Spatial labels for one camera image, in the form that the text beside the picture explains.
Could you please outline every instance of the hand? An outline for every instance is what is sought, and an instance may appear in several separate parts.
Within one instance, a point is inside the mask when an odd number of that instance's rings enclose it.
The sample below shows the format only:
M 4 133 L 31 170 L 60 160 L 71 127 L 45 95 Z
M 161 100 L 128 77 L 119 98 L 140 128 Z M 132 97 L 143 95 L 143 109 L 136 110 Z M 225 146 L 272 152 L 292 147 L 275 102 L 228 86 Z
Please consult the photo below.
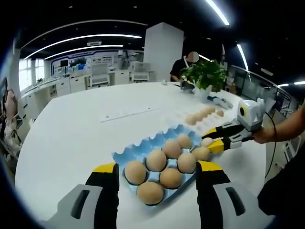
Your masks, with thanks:
M 267 142 L 271 142 L 274 135 L 273 129 L 261 128 L 259 131 L 252 134 L 254 141 L 259 144 L 265 144 Z

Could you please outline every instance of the round table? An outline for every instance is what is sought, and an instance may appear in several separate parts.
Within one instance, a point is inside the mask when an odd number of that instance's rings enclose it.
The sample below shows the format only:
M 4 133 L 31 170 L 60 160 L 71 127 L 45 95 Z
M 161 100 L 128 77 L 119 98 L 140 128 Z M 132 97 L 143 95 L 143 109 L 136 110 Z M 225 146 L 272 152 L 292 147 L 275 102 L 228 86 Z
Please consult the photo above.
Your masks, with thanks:
M 241 98 L 225 91 L 217 95 L 234 105 L 225 113 L 226 121 L 236 118 Z M 173 125 L 168 117 L 175 110 L 199 104 L 195 95 L 183 93 L 173 83 L 116 85 L 53 99 L 29 131 L 20 153 L 15 183 L 21 200 L 35 219 L 48 220 L 57 211 L 57 203 L 77 184 L 85 184 L 95 167 L 113 161 L 112 152 L 121 153 L 132 143 L 138 145 L 142 139 L 166 131 Z M 105 117 L 117 118 L 104 122 Z M 219 123 L 209 125 L 206 131 Z M 225 151 L 215 162 L 231 181 L 258 195 L 264 185 L 264 145 L 245 142 L 241 148 Z M 118 196 L 119 229 L 200 228 L 194 182 L 154 212 L 139 202 L 121 175 Z

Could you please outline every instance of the window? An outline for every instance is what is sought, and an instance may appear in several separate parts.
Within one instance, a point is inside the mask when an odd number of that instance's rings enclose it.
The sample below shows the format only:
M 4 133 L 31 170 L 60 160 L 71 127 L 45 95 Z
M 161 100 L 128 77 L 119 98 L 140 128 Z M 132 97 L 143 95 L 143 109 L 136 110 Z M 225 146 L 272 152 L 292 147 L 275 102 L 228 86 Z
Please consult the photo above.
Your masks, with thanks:
M 35 75 L 36 75 L 36 81 L 38 79 L 44 79 L 44 60 L 43 59 L 35 60 Z
M 19 88 L 20 91 L 31 86 L 32 74 L 31 74 L 31 60 L 20 60 L 19 61 Z

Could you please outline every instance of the ceiling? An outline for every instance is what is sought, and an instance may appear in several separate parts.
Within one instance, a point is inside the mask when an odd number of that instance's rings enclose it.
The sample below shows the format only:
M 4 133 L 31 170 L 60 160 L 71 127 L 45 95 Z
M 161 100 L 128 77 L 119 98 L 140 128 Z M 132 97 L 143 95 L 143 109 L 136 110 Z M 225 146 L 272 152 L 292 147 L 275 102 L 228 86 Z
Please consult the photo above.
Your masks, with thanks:
M 17 47 L 21 48 L 37 36 L 70 23 L 87 20 L 124 20 L 142 24 L 119 21 L 96 21 L 67 26 L 47 33 L 21 50 L 21 58 L 55 42 L 72 37 L 117 33 L 141 36 L 142 39 L 99 37 L 78 39 L 47 48 L 31 58 L 45 58 L 70 49 L 86 47 L 87 42 L 102 41 L 105 44 L 122 44 L 124 49 L 143 50 L 147 28 L 166 22 L 185 32 L 184 50 L 194 50 L 210 59 L 219 59 L 221 44 L 224 44 L 226 60 L 244 68 L 244 63 L 236 47 L 243 47 L 249 70 L 271 81 L 292 83 L 305 80 L 302 31 L 304 3 L 292 0 L 214 0 L 222 10 L 230 26 L 223 22 L 205 0 L 168 1 L 98 1 L 59 2 L 56 4 L 22 6 L 20 36 Z M 264 68 L 274 75 L 261 71 Z M 302 94 L 300 87 L 293 94 Z

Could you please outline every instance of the blue egg tray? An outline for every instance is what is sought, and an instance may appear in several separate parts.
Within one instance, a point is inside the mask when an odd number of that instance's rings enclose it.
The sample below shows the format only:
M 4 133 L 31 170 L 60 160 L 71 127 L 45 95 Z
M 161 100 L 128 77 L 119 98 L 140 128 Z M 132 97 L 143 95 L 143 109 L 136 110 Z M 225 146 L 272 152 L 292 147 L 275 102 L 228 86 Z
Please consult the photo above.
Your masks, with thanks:
M 123 153 L 113 153 L 112 157 L 114 161 L 119 164 L 120 172 L 122 172 L 122 175 L 125 177 L 124 168 L 130 161 L 140 161 L 144 164 L 146 168 L 146 179 L 145 181 L 151 181 L 160 184 L 159 182 L 159 175 L 160 172 L 152 172 L 149 171 L 146 167 L 146 157 L 148 154 L 154 150 L 154 149 L 161 149 L 164 143 L 169 139 L 177 139 L 179 134 L 186 134 L 189 136 L 193 143 L 193 147 L 196 147 L 200 145 L 201 143 L 201 137 L 196 135 L 194 131 L 186 128 L 183 125 L 178 125 L 176 128 L 169 128 L 166 133 L 164 132 L 158 132 L 154 138 L 146 138 L 143 139 L 139 146 L 136 146 L 134 144 L 126 147 L 123 151 Z M 182 152 L 188 152 L 190 153 L 191 149 L 183 149 Z M 177 166 L 177 160 L 176 159 L 167 159 L 166 168 L 176 168 Z M 176 195 L 178 195 L 191 181 L 193 180 L 192 177 L 194 176 L 194 172 L 192 174 L 182 174 L 182 184 L 177 189 L 168 189 L 162 186 L 164 191 L 163 199 L 160 203 L 172 199 Z M 129 183 L 129 186 L 134 194 L 137 192 L 138 185 L 132 185 Z

